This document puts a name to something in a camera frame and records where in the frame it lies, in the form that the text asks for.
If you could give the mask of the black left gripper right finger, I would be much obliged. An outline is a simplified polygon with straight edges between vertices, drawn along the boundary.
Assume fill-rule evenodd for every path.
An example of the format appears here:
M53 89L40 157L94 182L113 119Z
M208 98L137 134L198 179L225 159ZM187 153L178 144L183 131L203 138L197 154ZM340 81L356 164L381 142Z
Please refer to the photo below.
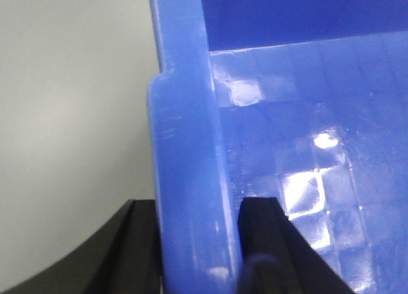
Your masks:
M352 293L276 198L244 198L238 229L243 258L238 293Z

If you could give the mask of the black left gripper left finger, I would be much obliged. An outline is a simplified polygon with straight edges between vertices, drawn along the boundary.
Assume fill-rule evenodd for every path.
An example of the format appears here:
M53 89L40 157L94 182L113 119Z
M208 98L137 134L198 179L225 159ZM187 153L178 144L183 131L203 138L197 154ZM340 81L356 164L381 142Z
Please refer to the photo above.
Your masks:
M162 293L156 203L128 200L67 256L8 293Z

